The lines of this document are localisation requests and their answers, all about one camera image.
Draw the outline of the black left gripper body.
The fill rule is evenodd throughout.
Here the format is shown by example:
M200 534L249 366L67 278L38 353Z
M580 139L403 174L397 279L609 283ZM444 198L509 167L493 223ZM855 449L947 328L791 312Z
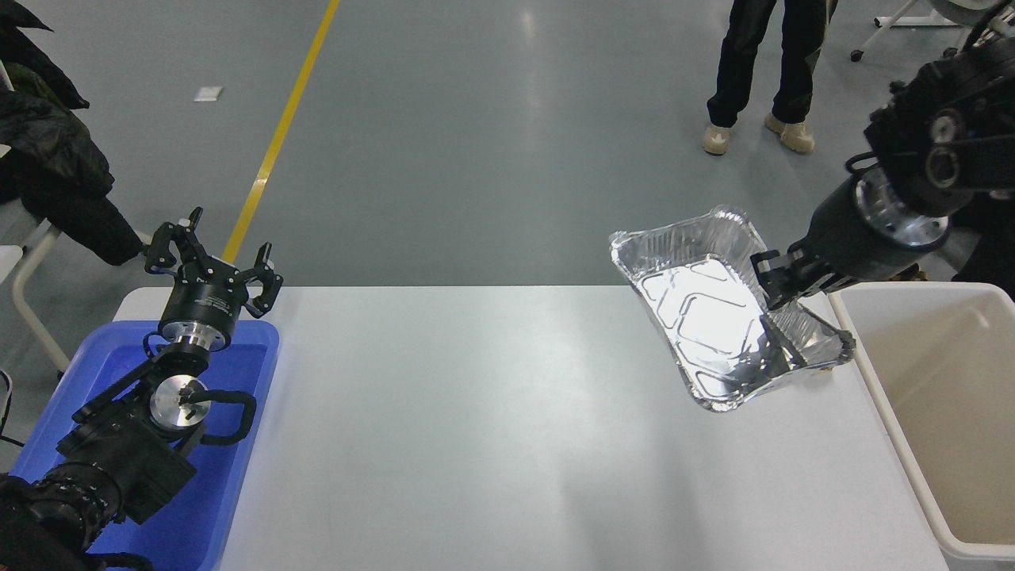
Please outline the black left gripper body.
M167 306L159 319L159 335L167 340L197 334L203 339L231 340L240 310L249 299L246 285L232 265L182 265L174 272Z

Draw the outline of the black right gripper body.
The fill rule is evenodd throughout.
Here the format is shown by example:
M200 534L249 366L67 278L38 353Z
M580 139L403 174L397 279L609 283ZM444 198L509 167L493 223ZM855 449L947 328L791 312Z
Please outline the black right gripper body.
M798 265L826 265L835 285L885 281L944 243L944 218L902 201L885 179L849 179L814 211Z

